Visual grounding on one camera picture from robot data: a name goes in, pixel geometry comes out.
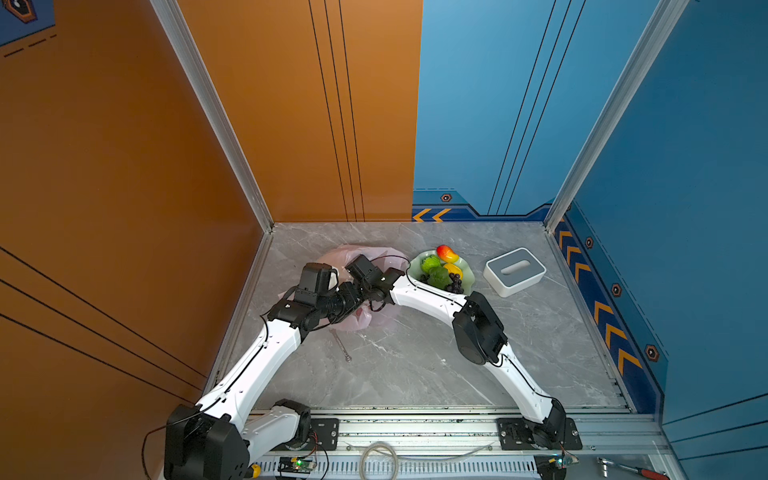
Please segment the pink plastic bag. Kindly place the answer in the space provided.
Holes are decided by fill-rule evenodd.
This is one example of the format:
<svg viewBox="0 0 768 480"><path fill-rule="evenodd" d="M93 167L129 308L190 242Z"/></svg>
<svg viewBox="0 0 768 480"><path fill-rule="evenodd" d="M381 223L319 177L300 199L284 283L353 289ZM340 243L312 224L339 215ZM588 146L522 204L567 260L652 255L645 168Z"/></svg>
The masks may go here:
<svg viewBox="0 0 768 480"><path fill-rule="evenodd" d="M364 245L341 245L322 256L316 262L328 264L338 270L339 282L352 282L359 287L367 288L368 284L362 280L362 275L352 274L347 266L359 256L365 256L382 274L388 269L395 268L405 272L409 262L401 251L393 247L373 247ZM399 315L401 308L392 304L382 307L382 301L378 298L372 300L373 306L367 299L346 316L341 322L330 327L338 331L361 331L367 328L379 328L389 326Z"/></svg>

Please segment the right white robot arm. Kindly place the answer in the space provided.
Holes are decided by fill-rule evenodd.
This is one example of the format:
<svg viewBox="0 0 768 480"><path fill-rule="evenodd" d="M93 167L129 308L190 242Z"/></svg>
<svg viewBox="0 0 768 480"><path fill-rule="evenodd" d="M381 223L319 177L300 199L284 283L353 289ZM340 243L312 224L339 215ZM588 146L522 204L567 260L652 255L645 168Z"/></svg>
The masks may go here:
<svg viewBox="0 0 768 480"><path fill-rule="evenodd" d="M488 369L512 397L534 447L556 449L564 445L565 408L545 393L522 365L502 321L484 295L452 294L424 286L400 269L381 271L363 255L347 264L345 270L361 302L408 307L450 326L462 356Z"/></svg>

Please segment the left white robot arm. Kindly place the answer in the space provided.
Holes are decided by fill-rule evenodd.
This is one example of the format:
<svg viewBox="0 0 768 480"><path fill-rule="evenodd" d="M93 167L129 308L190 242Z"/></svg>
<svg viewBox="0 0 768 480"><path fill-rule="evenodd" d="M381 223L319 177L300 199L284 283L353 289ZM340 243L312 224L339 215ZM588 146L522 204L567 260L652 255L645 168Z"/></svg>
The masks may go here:
<svg viewBox="0 0 768 480"><path fill-rule="evenodd" d="M366 303L352 282L325 293L296 287L268 311L263 336L220 383L194 406L178 406L165 426L166 479L244 479L251 465L281 444L306 441L310 410L292 401L277 403L247 426L256 401L283 362L321 320L339 323Z"/></svg>

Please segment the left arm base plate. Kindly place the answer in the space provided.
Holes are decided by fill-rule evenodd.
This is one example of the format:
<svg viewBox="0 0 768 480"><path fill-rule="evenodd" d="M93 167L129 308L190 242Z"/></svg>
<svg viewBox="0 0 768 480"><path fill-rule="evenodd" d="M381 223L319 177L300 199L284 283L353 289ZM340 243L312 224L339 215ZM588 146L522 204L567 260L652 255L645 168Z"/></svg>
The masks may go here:
<svg viewBox="0 0 768 480"><path fill-rule="evenodd" d="M339 437L340 421L338 418L310 418L300 420L295 436L288 442L279 444L273 450L312 450L316 444L326 451L335 451Z"/></svg>

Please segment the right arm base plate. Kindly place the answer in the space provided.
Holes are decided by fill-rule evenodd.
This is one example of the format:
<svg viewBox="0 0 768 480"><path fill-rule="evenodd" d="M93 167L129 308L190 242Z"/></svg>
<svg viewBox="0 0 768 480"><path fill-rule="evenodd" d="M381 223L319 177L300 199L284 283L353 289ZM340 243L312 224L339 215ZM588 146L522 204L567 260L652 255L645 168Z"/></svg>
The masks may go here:
<svg viewBox="0 0 768 480"><path fill-rule="evenodd" d="M498 439L503 451L552 450L578 451L584 448L575 421L565 418L565 426L559 427L556 439L535 434L523 418L499 418L496 420Z"/></svg>

